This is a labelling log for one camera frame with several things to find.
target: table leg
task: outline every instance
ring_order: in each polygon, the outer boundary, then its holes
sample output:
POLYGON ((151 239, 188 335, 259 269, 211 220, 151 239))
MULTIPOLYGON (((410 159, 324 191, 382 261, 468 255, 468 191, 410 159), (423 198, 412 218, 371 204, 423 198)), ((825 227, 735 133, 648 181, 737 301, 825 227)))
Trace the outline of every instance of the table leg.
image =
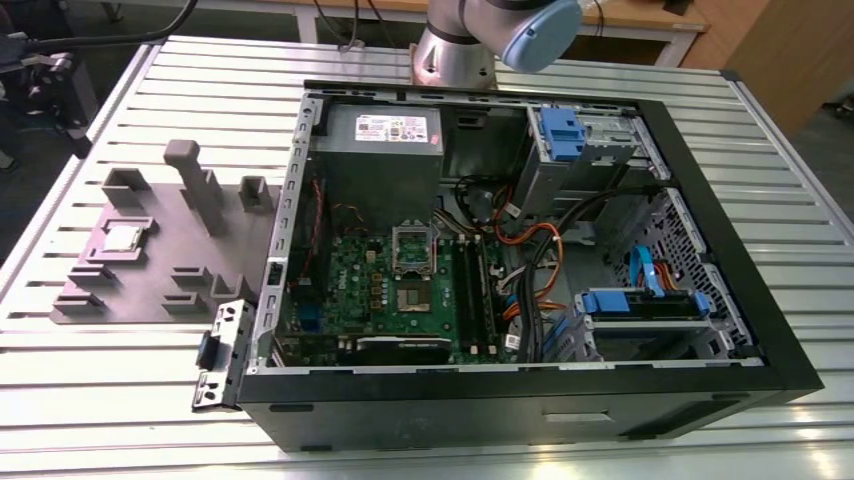
POLYGON ((299 41, 302 43, 318 43, 318 24, 314 10, 298 7, 295 11, 299 41))
POLYGON ((670 42, 662 49, 662 53, 658 56, 655 66, 678 67, 684 55, 688 53, 695 38, 695 32, 674 32, 670 42))

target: metal bracket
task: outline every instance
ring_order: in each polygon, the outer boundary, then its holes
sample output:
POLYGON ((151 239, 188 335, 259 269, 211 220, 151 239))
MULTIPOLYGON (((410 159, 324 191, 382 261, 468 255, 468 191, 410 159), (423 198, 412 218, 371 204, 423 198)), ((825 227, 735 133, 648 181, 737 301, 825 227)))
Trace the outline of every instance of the metal bracket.
POLYGON ((199 344, 201 370, 192 401, 193 413, 240 411, 237 391, 243 379, 255 308, 245 300, 223 303, 211 330, 199 344))

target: motherboard chip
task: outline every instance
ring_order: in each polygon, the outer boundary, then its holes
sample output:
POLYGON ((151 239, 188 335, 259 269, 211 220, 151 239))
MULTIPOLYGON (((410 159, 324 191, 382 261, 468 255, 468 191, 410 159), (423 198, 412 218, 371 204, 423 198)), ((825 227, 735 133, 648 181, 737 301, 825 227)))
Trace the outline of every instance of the motherboard chip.
POLYGON ((398 282, 398 311, 430 312, 431 283, 427 280, 398 282))

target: aluminum table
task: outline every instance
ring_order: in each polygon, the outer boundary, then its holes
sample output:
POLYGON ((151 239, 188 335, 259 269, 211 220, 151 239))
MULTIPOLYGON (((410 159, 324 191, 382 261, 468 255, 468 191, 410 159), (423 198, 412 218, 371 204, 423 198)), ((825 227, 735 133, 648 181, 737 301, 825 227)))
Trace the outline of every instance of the aluminum table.
POLYGON ((307 78, 410 81, 407 52, 172 37, 143 46, 0 270, 0 476, 128 478, 841 478, 854 471, 854 229, 738 82, 717 72, 560 62, 499 68, 506 90, 660 100, 826 389, 670 441, 284 454, 241 413, 189 411, 207 325, 57 326, 51 303, 116 167, 175 182, 163 148, 203 146, 220 183, 282 183, 307 78))

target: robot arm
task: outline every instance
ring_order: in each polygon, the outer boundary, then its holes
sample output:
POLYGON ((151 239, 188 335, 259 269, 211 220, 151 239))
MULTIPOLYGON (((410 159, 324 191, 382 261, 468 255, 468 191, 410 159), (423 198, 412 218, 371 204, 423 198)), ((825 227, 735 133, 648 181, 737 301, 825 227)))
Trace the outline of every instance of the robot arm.
POLYGON ((582 24, 575 0, 434 0, 412 56, 416 83, 490 88, 495 59, 536 72, 558 59, 582 24))

